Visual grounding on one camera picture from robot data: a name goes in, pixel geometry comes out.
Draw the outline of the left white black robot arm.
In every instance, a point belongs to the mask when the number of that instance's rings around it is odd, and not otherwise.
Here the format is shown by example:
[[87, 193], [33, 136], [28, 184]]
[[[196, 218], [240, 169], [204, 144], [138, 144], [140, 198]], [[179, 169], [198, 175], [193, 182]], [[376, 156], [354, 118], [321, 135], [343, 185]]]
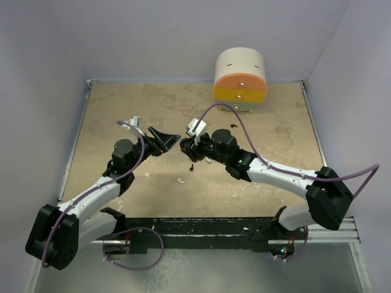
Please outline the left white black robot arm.
[[150, 135], [137, 131], [137, 142], [120, 139], [102, 176], [87, 190], [57, 206], [44, 205], [38, 212], [25, 251], [45, 269], [66, 268], [80, 248], [109, 236], [120, 239], [126, 231], [124, 214], [106, 207], [133, 183], [134, 170], [148, 157], [158, 157], [181, 139], [149, 127]]

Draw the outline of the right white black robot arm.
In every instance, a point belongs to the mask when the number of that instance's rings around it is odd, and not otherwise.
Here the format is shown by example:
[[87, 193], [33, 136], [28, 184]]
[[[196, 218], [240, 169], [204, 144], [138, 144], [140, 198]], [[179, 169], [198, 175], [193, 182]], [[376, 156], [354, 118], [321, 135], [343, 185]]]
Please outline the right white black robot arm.
[[302, 197], [305, 203], [281, 207], [268, 225], [268, 230], [279, 239], [313, 224], [337, 231], [353, 202], [352, 193], [333, 169], [306, 170], [299, 176], [293, 175], [293, 168], [287, 173], [278, 172], [255, 153], [240, 148], [228, 129], [182, 139], [180, 148], [193, 162], [208, 158], [223, 164], [235, 179], [268, 184]]

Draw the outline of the white round drawer cabinet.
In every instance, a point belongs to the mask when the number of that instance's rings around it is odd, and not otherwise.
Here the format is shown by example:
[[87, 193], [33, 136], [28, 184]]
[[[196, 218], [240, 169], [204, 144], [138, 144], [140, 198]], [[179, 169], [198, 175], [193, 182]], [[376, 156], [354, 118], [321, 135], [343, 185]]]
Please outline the white round drawer cabinet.
[[251, 48], [226, 49], [217, 58], [214, 71], [213, 99], [238, 112], [253, 112], [267, 92], [262, 55]]

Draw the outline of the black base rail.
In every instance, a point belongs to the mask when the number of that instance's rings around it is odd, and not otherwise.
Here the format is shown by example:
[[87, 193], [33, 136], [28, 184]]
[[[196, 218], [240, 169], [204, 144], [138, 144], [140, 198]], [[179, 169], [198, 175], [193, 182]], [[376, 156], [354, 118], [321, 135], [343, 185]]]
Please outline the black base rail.
[[149, 249], [250, 250], [291, 256], [295, 241], [305, 240], [308, 229], [288, 231], [276, 217], [129, 218], [112, 208], [104, 213], [117, 221], [114, 235], [104, 241], [125, 241], [129, 254]]

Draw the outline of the aluminium frame rail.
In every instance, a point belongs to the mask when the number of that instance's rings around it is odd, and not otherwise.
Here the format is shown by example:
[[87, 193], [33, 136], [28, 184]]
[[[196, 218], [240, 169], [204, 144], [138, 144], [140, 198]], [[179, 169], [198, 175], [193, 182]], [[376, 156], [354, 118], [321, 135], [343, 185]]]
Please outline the aluminium frame rail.
[[322, 228], [337, 231], [346, 222], [354, 194], [327, 165], [315, 172], [315, 178], [309, 187], [310, 212]]

